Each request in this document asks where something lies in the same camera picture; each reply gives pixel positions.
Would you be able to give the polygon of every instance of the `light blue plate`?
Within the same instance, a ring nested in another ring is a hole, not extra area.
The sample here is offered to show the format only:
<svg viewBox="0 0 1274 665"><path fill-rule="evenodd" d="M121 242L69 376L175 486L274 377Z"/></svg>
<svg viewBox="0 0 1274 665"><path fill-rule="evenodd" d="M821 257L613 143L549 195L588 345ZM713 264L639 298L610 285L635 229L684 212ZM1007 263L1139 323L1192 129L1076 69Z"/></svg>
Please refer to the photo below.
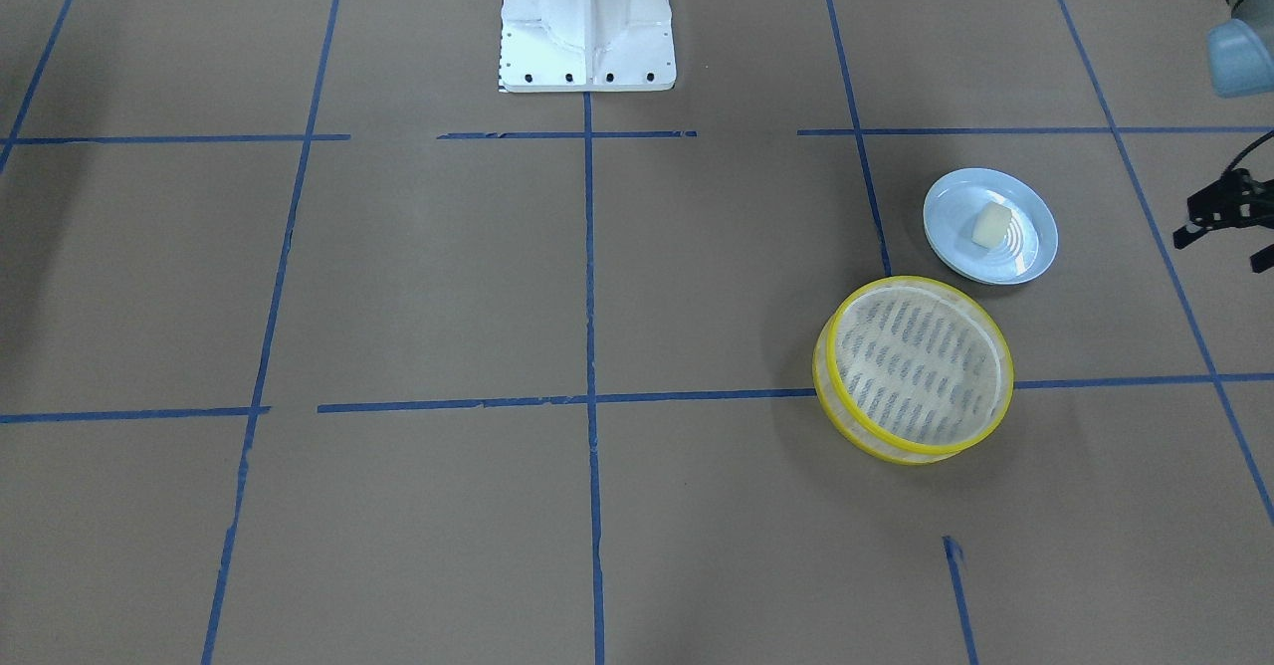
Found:
<svg viewBox="0 0 1274 665"><path fill-rule="evenodd" d="M973 242L973 225L987 203L1013 215L995 248ZM925 197L925 237L947 266L984 284L1022 284L1042 275L1057 256L1057 222L1022 180L986 167L943 176Z"/></svg>

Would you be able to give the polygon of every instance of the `round basket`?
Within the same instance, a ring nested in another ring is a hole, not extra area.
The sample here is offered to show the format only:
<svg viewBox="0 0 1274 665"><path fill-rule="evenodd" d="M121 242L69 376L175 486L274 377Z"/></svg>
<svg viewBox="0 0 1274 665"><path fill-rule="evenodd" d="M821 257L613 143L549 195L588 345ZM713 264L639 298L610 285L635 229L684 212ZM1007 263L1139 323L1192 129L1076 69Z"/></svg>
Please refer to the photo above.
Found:
<svg viewBox="0 0 1274 665"><path fill-rule="evenodd" d="M814 348L814 387L862 451L905 465L952 457L991 434L1013 397L1004 335L959 289L887 278L857 289Z"/></svg>

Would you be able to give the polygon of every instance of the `sponge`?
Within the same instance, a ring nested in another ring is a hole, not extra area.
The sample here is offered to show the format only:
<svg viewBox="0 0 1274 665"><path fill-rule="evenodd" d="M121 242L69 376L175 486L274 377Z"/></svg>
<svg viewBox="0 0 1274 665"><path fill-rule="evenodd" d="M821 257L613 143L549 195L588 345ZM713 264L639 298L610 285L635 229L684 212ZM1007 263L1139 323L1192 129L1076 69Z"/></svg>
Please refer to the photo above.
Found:
<svg viewBox="0 0 1274 665"><path fill-rule="evenodd" d="M996 248L1009 234L1009 222L1013 211L1000 203L987 203L977 215L973 225L973 242L985 248Z"/></svg>

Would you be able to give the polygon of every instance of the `white mounting bracket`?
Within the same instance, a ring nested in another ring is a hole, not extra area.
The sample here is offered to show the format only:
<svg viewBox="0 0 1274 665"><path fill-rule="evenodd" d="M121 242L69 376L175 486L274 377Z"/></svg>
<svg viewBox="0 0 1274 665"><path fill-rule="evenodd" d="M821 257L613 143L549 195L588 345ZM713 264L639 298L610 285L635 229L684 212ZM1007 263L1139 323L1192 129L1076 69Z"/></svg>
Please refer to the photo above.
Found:
<svg viewBox="0 0 1274 665"><path fill-rule="evenodd" d="M505 0L499 88L508 93L669 89L668 0Z"/></svg>

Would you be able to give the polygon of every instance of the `black cable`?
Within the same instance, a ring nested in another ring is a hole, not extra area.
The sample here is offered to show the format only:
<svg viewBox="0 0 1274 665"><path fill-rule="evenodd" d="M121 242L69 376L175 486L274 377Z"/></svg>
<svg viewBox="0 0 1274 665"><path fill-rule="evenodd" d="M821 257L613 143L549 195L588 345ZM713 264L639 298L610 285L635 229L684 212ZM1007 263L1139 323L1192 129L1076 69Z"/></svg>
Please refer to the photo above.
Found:
<svg viewBox="0 0 1274 665"><path fill-rule="evenodd" d="M1220 175L1220 176L1227 176L1227 175L1229 175L1229 171L1233 171L1233 169L1235 169L1235 167L1237 167L1237 166L1240 164L1240 162L1242 162L1242 161L1243 161L1243 157L1247 157L1247 155L1250 155L1250 154L1251 154L1251 152L1252 152L1252 149L1256 149L1256 148L1260 148L1260 147L1261 147L1261 144L1265 144L1265 143L1266 143L1266 140L1269 140L1269 139L1274 139L1274 130L1269 130L1269 131L1266 131L1266 134L1263 134L1263 135L1260 135L1260 138L1256 138L1256 139L1254 140L1254 143L1249 144L1249 147L1247 147L1247 148L1243 148L1243 152L1242 152L1242 153L1238 153L1238 155L1237 155L1237 157L1235 157L1232 162L1229 162L1229 166L1228 166L1228 167L1226 167L1226 171L1224 171L1224 172L1222 172L1222 175Z"/></svg>

